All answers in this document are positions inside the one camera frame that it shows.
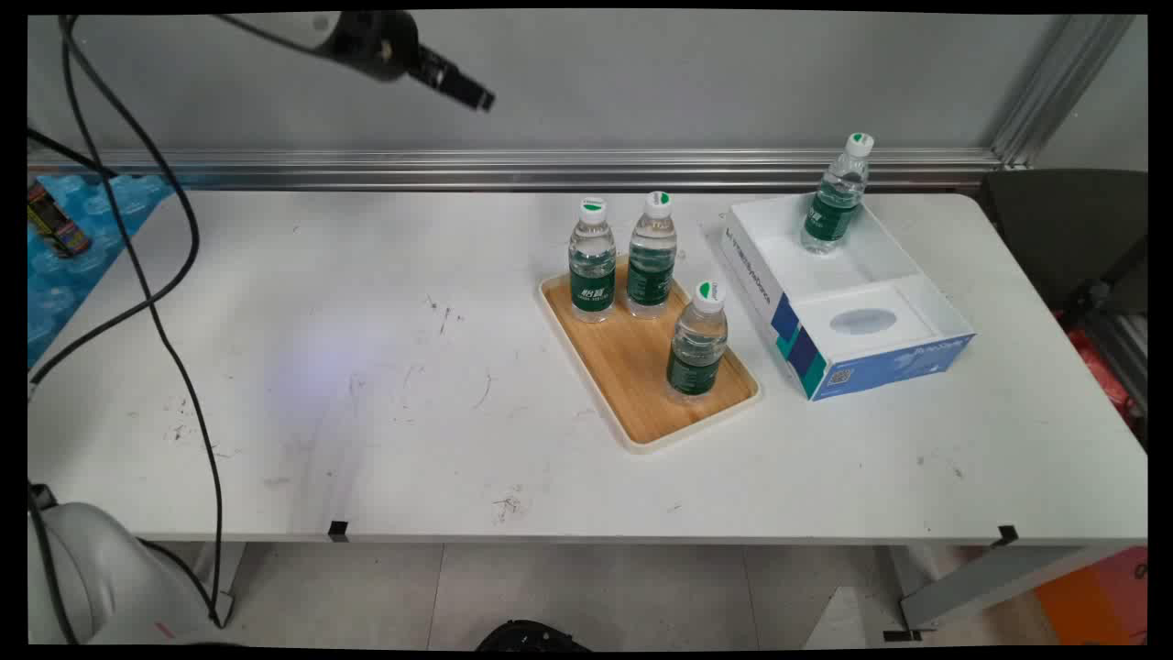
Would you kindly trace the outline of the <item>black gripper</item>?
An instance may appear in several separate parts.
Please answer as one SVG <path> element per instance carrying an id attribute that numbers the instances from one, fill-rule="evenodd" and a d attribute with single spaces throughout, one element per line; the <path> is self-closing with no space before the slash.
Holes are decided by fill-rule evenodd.
<path id="1" fill-rule="evenodd" d="M 490 113 L 496 95 L 439 53 L 420 45 L 407 11 L 343 11 L 323 43 L 323 55 L 377 81 L 405 74 L 433 91 L 479 113 Z"/>

